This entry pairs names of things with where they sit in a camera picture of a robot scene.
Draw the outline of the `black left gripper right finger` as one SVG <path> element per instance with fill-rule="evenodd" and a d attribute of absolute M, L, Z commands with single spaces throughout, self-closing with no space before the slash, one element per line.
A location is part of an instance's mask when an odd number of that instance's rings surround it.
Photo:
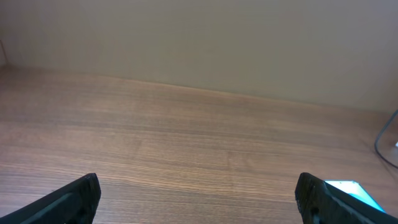
<path fill-rule="evenodd" d="M 298 178 L 295 200 L 304 224 L 397 224 L 379 211 L 308 172 Z"/>

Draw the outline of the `Galaxy smartphone with cyan screen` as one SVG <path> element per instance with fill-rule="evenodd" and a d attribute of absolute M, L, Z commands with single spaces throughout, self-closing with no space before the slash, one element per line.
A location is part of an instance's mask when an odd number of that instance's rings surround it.
<path fill-rule="evenodd" d="M 325 180 L 325 182 L 385 213 L 385 210 L 365 191 L 365 189 L 358 182 L 353 180 Z"/>

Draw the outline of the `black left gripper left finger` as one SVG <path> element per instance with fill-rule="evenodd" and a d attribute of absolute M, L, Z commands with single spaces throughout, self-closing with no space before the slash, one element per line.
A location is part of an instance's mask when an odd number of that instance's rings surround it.
<path fill-rule="evenodd" d="M 100 198 L 101 188 L 97 175 L 89 173 L 1 217 L 1 223 L 92 224 Z"/>

